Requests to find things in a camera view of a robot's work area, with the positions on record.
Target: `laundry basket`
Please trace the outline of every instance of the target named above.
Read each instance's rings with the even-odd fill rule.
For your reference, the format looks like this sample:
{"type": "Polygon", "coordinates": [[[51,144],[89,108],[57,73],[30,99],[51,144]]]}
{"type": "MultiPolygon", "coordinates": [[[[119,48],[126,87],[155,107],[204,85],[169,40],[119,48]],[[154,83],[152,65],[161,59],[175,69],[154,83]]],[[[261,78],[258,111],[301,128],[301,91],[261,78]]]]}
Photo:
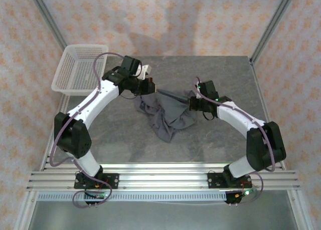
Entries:
{"type": "MultiPolygon", "coordinates": [[[[67,46],[60,59],[51,89],[68,96],[88,96],[98,86],[92,65],[95,58],[104,52],[108,52],[108,46],[86,44],[67,46]]],[[[106,60],[107,55],[104,55],[96,62],[96,71],[100,78],[104,74],[106,60]]]]}

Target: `gray cloth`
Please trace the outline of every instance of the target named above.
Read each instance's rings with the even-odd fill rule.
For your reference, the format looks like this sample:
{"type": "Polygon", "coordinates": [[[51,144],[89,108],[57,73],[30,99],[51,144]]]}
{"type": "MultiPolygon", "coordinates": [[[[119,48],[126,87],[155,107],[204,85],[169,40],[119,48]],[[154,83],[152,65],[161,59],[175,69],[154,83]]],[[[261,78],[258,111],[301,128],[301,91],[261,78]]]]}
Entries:
{"type": "MultiPolygon", "coordinates": [[[[192,91],[185,92],[193,96],[192,91]]],[[[170,142],[177,130],[195,123],[196,113],[189,111],[189,106],[160,93],[137,96],[134,100],[137,111],[149,115],[149,122],[156,135],[170,142]]]]}

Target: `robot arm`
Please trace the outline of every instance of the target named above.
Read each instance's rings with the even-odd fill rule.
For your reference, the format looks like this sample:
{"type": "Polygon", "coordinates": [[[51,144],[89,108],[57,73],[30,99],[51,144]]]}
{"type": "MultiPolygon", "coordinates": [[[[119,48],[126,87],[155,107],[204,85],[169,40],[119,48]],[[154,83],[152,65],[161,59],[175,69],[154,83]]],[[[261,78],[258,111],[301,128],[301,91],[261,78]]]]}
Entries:
{"type": "Polygon", "coordinates": [[[275,122],[266,123],[256,119],[241,110],[228,97],[219,97],[213,81],[201,82],[197,87],[206,98],[223,104],[217,105],[196,96],[190,99],[190,110],[210,112],[213,117],[226,121],[246,138],[246,155],[224,168],[223,175],[228,185],[233,186],[233,181],[237,181],[237,179],[254,171],[266,169],[272,164],[267,141],[259,127],[266,133],[267,140],[272,148],[274,161],[280,162],[286,158],[281,133],[275,122]]]}
{"type": "MultiPolygon", "coordinates": [[[[145,75],[150,73],[150,67],[141,67],[140,65],[141,62],[139,60],[125,56],[120,67],[105,73],[100,81],[101,87],[97,97],[82,112],[75,116],[58,140],[57,145],[69,156],[73,157],[81,169],[96,179],[101,178],[99,175],[102,173],[102,168],[90,151],[91,138],[88,129],[107,104],[124,90],[130,90],[136,95],[146,95],[155,92],[155,84],[152,82],[152,78],[145,78],[145,75]]],[[[84,101],[67,114],[60,112],[56,115],[55,138],[70,116],[88,103],[96,92],[97,90],[94,90],[84,101]]]]}

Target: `metal frame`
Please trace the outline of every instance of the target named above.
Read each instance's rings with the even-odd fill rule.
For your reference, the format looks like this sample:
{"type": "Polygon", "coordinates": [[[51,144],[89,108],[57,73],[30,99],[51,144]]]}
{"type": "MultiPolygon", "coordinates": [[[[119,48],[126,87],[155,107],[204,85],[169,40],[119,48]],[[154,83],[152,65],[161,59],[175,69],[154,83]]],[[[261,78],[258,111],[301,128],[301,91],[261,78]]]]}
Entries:
{"type": "MultiPolygon", "coordinates": [[[[67,43],[60,33],[45,3],[43,0],[34,0],[34,2],[46,21],[49,29],[53,33],[60,48],[64,50],[67,43]]],[[[291,0],[281,1],[249,60],[267,120],[269,120],[268,113],[253,65],[259,58],[290,2],[291,0]]],[[[63,95],[61,97],[58,111],[66,112],[68,102],[69,97],[63,95]]],[[[47,158],[49,157],[52,144],[53,129],[49,137],[47,150],[44,154],[41,167],[39,171],[32,173],[28,183],[28,189],[25,193],[14,229],[29,228],[39,191],[47,192],[55,190],[59,192],[75,192],[75,189],[73,189],[73,179],[76,167],[73,164],[63,164],[60,167],[53,169],[47,163],[47,158]]],[[[160,189],[165,191],[183,190],[186,192],[206,192],[208,191],[208,188],[205,173],[209,170],[221,172],[225,165],[226,163],[113,163],[103,164],[103,167],[106,172],[117,171],[122,174],[123,179],[119,182],[119,190],[116,192],[151,192],[160,189]]],[[[265,190],[287,190],[298,229],[313,229],[311,220],[308,216],[304,196],[302,192],[298,190],[301,188],[301,183],[297,180],[295,171],[286,170],[285,163],[281,162],[277,164],[277,169],[274,173],[263,171],[262,177],[265,183],[265,190]]],[[[255,176],[253,177],[253,183],[259,185],[259,181],[255,176]]]]}
{"type": "Polygon", "coordinates": [[[268,24],[265,32],[263,33],[256,49],[253,52],[253,55],[250,58],[250,62],[255,64],[258,60],[261,52],[263,51],[264,47],[266,46],[268,40],[270,39],[271,35],[273,34],[277,24],[280,22],[284,12],[286,11],[287,7],[291,3],[292,0],[282,0],[280,5],[278,6],[277,10],[275,11],[270,23],[268,24]]]}
{"type": "MultiPolygon", "coordinates": [[[[63,94],[61,95],[60,102],[59,102],[58,109],[57,109],[56,113],[58,113],[60,111],[66,112],[67,106],[69,103],[69,98],[70,98],[69,96],[66,96],[63,94]]],[[[50,149],[52,148],[52,145],[53,145],[53,139],[54,139],[54,127],[52,127],[50,137],[49,137],[48,143],[47,143],[47,148],[46,148],[42,163],[40,165],[39,171],[44,170],[46,160],[48,157],[48,153],[50,152],[50,149]]],[[[34,213],[35,206],[36,206],[37,197],[38,197],[37,191],[26,191],[24,199],[22,201],[22,205],[20,207],[19,214],[17,216],[17,220],[15,222],[14,230],[29,228],[31,218],[34,213]]]]}
{"type": "MultiPolygon", "coordinates": [[[[120,174],[118,189],[114,191],[208,191],[207,173],[223,172],[226,163],[108,163],[101,164],[104,172],[120,174]]],[[[74,164],[60,165],[59,169],[46,165],[45,171],[32,172],[27,190],[32,191],[77,191],[73,188],[74,164]]],[[[260,172],[264,190],[300,189],[295,171],[284,171],[277,164],[276,171],[260,172]]],[[[254,185],[260,186],[258,176],[251,176],[254,185]]],[[[238,188],[213,189],[218,191],[238,188]]]]}
{"type": "Polygon", "coordinates": [[[46,21],[50,31],[54,35],[57,43],[59,44],[60,48],[64,50],[67,46],[67,43],[65,39],[63,38],[62,34],[60,33],[60,30],[58,29],[54,19],[52,18],[46,4],[43,0],[33,0],[35,2],[35,5],[37,6],[39,12],[41,13],[42,17],[46,21]]]}
{"type": "MultiPolygon", "coordinates": [[[[256,87],[257,87],[257,90],[258,90],[258,93],[260,96],[260,100],[262,103],[265,118],[266,118],[266,121],[269,122],[270,117],[267,113],[267,109],[266,109],[266,105],[265,105],[265,102],[263,99],[262,91],[261,91],[261,88],[258,84],[258,80],[257,80],[256,74],[255,74],[253,62],[250,61],[250,65],[251,65],[251,70],[252,70],[253,77],[255,80],[255,84],[256,84],[256,87]]],[[[285,162],[281,161],[280,164],[281,164],[282,169],[286,170],[285,162]]],[[[304,197],[302,191],[288,190],[287,194],[290,199],[291,208],[292,208],[298,229],[314,229],[312,222],[311,222],[311,218],[308,215],[306,200],[305,200],[305,197],[304,197]]]]}

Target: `wall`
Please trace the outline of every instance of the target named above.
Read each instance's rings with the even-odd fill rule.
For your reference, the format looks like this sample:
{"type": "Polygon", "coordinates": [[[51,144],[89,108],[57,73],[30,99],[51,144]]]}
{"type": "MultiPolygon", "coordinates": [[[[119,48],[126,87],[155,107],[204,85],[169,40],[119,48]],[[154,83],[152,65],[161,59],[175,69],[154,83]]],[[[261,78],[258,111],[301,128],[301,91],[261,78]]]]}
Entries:
{"type": "Polygon", "coordinates": [[[12,229],[59,104],[51,81],[62,52],[32,0],[1,2],[0,229],[12,229]]]}
{"type": "Polygon", "coordinates": [[[321,0],[293,0],[255,70],[269,116],[280,125],[286,165],[305,183],[321,225],[321,0]]]}
{"type": "Polygon", "coordinates": [[[247,55],[281,0],[44,0],[68,44],[129,55],[247,55]]]}

